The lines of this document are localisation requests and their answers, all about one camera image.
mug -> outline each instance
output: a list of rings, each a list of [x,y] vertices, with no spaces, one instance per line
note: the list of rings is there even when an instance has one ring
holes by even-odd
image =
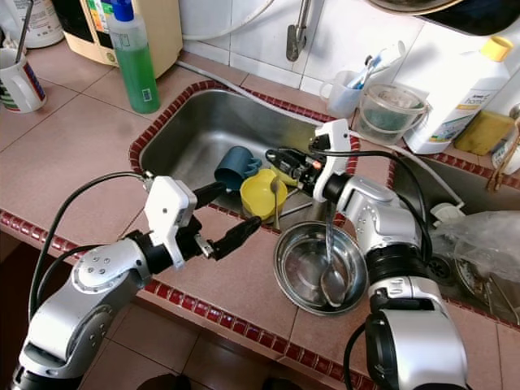
[[[340,71],[334,79],[325,80],[319,89],[319,96],[327,102],[327,112],[336,118],[350,118],[358,106],[361,89],[348,88],[349,82],[357,75],[355,71]],[[328,97],[323,90],[331,85]]]
[[[253,157],[249,149],[243,146],[233,146],[214,170],[214,178],[225,183],[227,189],[238,191],[242,182],[248,177],[256,175],[261,166],[262,160]]]
[[[0,100],[12,112],[42,107],[47,96],[24,55],[15,63],[16,50],[0,49]]]

faucet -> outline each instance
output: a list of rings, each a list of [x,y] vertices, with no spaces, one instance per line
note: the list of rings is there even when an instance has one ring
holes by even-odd
[[[307,14],[309,14],[309,6],[310,0],[301,0],[298,23],[296,25],[291,24],[287,27],[287,48],[285,49],[285,56],[291,62],[298,59],[307,42],[306,21]]]

green liquid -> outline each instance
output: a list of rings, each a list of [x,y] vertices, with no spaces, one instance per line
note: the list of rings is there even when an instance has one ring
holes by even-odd
[[[149,114],[161,106],[148,46],[138,50],[115,50],[128,100],[135,112]]]

yellow cap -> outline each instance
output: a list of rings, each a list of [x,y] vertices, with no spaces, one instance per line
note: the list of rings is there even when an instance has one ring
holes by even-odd
[[[480,49],[480,53],[492,61],[501,63],[504,61],[505,57],[507,57],[511,49],[513,49],[513,46],[513,42],[509,39],[503,37],[491,37],[483,48]]]

drain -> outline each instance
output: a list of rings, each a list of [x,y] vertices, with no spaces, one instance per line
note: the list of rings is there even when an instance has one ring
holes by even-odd
[[[427,266],[427,274],[435,282],[444,285],[453,284],[453,273],[448,262],[443,258],[433,257]]]

